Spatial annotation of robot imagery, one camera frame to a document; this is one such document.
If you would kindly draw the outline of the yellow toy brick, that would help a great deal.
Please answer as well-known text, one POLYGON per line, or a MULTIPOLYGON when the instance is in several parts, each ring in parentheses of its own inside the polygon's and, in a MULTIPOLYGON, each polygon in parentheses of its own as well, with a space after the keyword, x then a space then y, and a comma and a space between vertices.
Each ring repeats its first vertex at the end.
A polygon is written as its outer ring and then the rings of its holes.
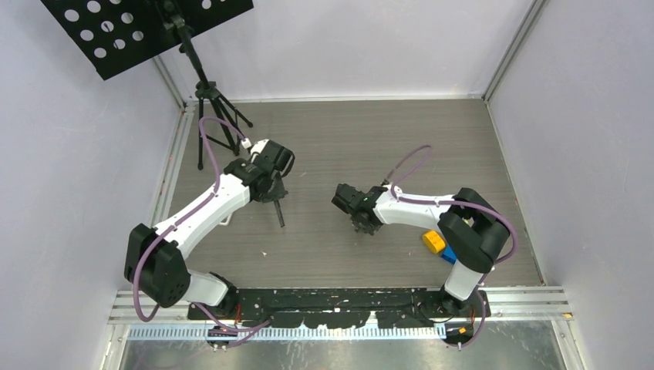
POLYGON ((429 230, 423 234, 422 241, 428 250, 433 254, 439 254, 443 252, 447 247, 445 240, 435 230, 429 230))

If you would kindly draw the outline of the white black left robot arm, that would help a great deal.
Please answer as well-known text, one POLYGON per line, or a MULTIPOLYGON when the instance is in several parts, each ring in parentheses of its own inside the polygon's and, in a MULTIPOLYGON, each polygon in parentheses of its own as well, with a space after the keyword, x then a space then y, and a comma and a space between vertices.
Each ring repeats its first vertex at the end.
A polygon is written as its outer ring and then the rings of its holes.
POLYGON ((153 227, 138 224, 131 230, 124 276, 137 293, 161 308, 188 301, 207 305, 219 319, 235 313, 234 285, 218 274, 190 270, 186 259, 237 210, 253 202, 277 204, 287 195, 283 179, 295 154, 273 140, 256 142, 249 153, 249 158, 229 163, 217 183, 177 214, 153 227))

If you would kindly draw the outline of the white air conditioner remote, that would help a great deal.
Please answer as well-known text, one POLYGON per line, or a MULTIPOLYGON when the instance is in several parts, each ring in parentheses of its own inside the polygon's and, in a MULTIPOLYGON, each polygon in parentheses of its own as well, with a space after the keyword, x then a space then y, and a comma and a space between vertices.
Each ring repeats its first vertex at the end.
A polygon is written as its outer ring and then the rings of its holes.
POLYGON ((232 215, 225 217, 222 221, 218 223, 219 226, 228 226, 231 222, 232 215))

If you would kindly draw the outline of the black music stand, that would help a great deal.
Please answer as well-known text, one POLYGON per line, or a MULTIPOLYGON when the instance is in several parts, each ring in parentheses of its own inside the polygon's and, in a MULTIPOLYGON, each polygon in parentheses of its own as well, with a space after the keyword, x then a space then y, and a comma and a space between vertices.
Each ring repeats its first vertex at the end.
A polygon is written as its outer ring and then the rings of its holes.
POLYGON ((160 55, 177 49, 196 73, 196 97, 234 128, 253 123, 207 77, 193 38, 254 8, 251 1, 44 1, 43 5, 108 80, 151 61, 179 108, 187 105, 160 55))

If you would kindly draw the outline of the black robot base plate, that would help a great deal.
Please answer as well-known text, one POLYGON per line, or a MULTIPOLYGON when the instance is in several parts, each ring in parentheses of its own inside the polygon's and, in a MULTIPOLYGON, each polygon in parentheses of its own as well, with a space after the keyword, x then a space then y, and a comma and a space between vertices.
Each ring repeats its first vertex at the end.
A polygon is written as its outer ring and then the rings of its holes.
POLYGON ((236 318, 247 328, 267 322, 272 328, 347 329, 373 321, 381 329, 427 328, 489 317, 486 298, 478 291, 459 302, 439 288, 244 288, 231 290, 226 302, 205 311, 190 304, 187 318, 236 318))

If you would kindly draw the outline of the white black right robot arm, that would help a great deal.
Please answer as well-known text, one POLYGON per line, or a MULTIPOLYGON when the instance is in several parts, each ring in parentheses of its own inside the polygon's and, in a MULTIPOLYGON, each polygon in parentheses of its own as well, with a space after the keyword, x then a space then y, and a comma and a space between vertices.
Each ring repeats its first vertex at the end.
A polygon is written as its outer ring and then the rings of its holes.
POLYGON ((501 252, 507 241, 517 243, 513 225, 466 187, 454 195, 425 196, 404 193, 392 183, 366 192, 341 183, 332 204, 349 215, 356 231, 365 234, 393 224, 436 231, 457 259, 440 296, 441 308, 454 317, 470 307, 474 290, 504 261, 501 252))

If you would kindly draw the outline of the blue green white brick stack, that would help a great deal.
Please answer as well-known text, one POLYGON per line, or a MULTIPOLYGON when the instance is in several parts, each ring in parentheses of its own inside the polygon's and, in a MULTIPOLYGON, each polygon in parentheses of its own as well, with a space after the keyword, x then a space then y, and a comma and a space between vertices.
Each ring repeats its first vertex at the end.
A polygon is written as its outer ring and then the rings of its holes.
POLYGON ((455 264, 457 262, 457 257, 449 245, 445 247, 440 256, 450 264, 455 264))

